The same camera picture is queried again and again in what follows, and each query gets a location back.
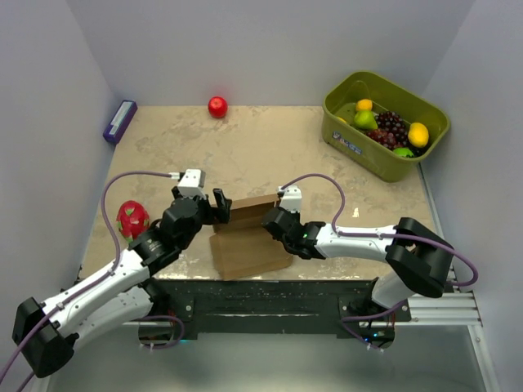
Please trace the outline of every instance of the black metal base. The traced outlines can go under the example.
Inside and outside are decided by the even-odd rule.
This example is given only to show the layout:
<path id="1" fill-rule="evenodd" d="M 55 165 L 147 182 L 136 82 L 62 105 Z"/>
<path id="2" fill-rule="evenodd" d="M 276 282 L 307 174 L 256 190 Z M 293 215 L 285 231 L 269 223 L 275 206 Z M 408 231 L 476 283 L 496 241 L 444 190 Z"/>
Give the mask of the black metal base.
<path id="1" fill-rule="evenodd" d="M 185 326 L 184 339 L 200 333 L 288 333 L 352 337 L 341 318 L 351 315 L 351 303 L 363 300 L 373 281 L 195 281 L 159 280 L 169 295 L 169 308 Z M 410 311 L 396 312 L 396 321 L 409 321 Z M 394 339 L 391 328 L 360 328 L 363 336 Z M 170 335 L 142 327 L 141 336 Z"/>

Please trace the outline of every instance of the lemon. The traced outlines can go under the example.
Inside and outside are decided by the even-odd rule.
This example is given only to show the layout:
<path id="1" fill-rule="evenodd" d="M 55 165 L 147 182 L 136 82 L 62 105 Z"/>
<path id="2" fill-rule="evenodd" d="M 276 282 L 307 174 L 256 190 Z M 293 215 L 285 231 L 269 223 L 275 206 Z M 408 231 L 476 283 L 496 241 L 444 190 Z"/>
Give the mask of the lemon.
<path id="1" fill-rule="evenodd" d="M 428 144 L 428 129 L 420 122 L 410 124 L 409 141 L 414 147 L 422 149 Z"/>
<path id="2" fill-rule="evenodd" d="M 372 110 L 373 102 L 371 100 L 359 100 L 356 104 L 356 112 L 360 110 Z"/>

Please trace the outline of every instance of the table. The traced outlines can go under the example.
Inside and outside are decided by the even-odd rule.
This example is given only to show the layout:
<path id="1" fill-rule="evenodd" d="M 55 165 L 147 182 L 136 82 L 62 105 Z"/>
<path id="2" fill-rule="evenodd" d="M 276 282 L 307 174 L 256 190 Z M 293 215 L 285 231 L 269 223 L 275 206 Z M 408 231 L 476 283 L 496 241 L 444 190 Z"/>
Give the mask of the table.
<path id="1" fill-rule="evenodd" d="M 224 119 L 211 118 L 203 106 L 141 106 L 118 144 L 108 179 L 129 170 L 178 172 L 199 168 L 207 173 L 205 189 L 222 188 L 227 198 L 274 193 L 302 174 L 333 177 L 346 193 L 346 209 L 338 224 L 377 227 L 411 216 L 433 228 L 430 208 L 418 171 L 388 184 L 327 145 L 321 138 L 323 111 L 310 106 L 235 106 Z M 115 219 L 122 202 L 144 204 L 151 218 L 161 217 L 172 202 L 171 180 L 130 176 L 116 181 L 107 197 Z M 330 221 L 340 196 L 326 180 L 299 183 L 302 222 Z M 218 279 L 209 246 L 212 228 L 204 227 L 180 259 L 157 273 L 161 279 Z M 120 239 L 123 247 L 127 244 Z M 114 259 L 114 245 L 97 212 L 80 272 L 86 278 Z M 294 258 L 287 269 L 249 279 L 373 279 L 390 267 L 352 258 L 304 261 Z"/>

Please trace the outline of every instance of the pear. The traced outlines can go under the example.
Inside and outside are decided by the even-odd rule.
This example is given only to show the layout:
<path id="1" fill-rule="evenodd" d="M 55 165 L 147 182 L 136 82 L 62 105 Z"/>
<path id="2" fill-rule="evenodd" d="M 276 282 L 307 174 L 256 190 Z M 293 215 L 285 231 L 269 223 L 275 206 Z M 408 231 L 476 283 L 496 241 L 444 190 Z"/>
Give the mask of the pear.
<path id="1" fill-rule="evenodd" d="M 360 129 L 378 129 L 374 114 L 370 110 L 361 110 L 356 113 L 354 124 Z"/>

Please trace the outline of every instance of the cardboard box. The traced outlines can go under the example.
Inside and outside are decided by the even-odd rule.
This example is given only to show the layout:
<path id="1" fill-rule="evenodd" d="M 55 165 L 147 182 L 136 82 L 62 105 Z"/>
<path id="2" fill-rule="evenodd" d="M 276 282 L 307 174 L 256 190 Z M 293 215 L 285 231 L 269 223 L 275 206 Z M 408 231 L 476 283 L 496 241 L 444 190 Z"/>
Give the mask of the cardboard box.
<path id="1" fill-rule="evenodd" d="M 263 216 L 277 201 L 276 194 L 233 201 L 230 222 L 213 226 L 211 253 L 222 279 L 280 270 L 293 263 L 293 255 L 262 228 Z"/>

